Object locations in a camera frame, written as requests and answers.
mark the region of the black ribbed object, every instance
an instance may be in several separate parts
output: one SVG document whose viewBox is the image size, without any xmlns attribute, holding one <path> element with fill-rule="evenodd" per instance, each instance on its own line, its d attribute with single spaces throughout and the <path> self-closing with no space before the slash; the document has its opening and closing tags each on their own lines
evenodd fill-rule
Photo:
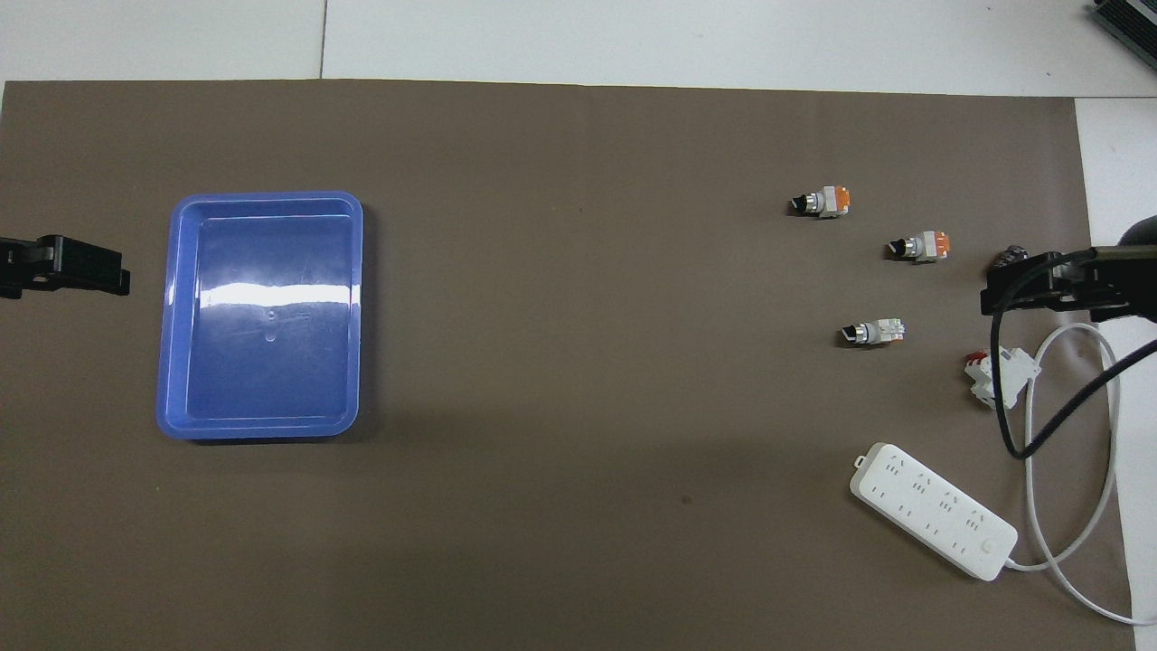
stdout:
<svg viewBox="0 0 1157 651">
<path fill-rule="evenodd" d="M 1097 0 L 1092 19 L 1157 68 L 1157 0 Z"/>
</svg>

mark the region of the power outlet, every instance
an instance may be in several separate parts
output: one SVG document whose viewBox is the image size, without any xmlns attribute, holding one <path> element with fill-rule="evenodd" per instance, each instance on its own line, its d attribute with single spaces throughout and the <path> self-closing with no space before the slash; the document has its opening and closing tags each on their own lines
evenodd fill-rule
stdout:
<svg viewBox="0 0 1157 651">
<path fill-rule="evenodd" d="M 852 493 L 978 579 L 993 580 L 1016 545 L 1012 525 L 892 444 L 856 459 Z"/>
</svg>

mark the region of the brown mat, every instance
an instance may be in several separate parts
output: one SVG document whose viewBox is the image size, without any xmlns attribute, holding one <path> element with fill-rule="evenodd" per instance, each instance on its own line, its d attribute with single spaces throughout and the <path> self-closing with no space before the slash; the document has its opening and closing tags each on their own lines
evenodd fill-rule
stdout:
<svg viewBox="0 0 1157 651">
<path fill-rule="evenodd" d="M 787 214 L 825 183 L 850 215 Z M 305 188 L 366 207 L 359 421 L 167 439 L 174 205 Z M 951 259 L 884 258 L 927 228 Z M 886 441 L 1027 531 L 961 369 L 997 251 L 1088 244 L 1070 99 L 9 82 L 0 234 L 58 231 L 123 251 L 134 284 L 0 303 L 6 649 L 1132 649 L 1046 576 L 967 578 L 847 487 Z M 839 346 L 885 316 L 908 341 Z M 1060 321 L 1012 315 L 1007 345 Z M 1097 363 L 1059 347 L 1041 410 Z M 1057 545 L 1104 417 L 1040 456 Z M 1070 569 L 1128 608 L 1115 511 Z"/>
</svg>

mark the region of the white power strip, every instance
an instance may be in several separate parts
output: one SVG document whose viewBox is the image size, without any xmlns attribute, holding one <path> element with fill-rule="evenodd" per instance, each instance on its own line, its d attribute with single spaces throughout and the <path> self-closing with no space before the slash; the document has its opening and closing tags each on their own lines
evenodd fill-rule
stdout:
<svg viewBox="0 0 1157 651">
<path fill-rule="evenodd" d="M 993 580 L 1016 545 L 1012 525 L 892 444 L 856 459 L 852 493 L 978 579 Z"/>
</svg>

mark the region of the white floor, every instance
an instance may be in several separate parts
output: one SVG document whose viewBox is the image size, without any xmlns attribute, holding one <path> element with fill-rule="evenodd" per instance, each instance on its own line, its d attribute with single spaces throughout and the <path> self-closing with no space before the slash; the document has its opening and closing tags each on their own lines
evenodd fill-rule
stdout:
<svg viewBox="0 0 1157 651">
<path fill-rule="evenodd" d="M 1157 71 L 1096 27 L 1090 6 L 5 0 L 0 80 L 325 76 L 1081 97 L 1091 235 L 1106 244 L 1157 214 Z M 1157 325 L 1138 319 L 1104 330 L 1125 353 L 1157 338 Z M 1157 518 L 1147 504 L 1157 495 L 1157 406 L 1145 400 L 1157 363 L 1123 378 L 1129 578 L 1135 612 L 1157 616 Z M 1157 651 L 1157 627 L 1138 629 L 1137 649 Z"/>
</svg>

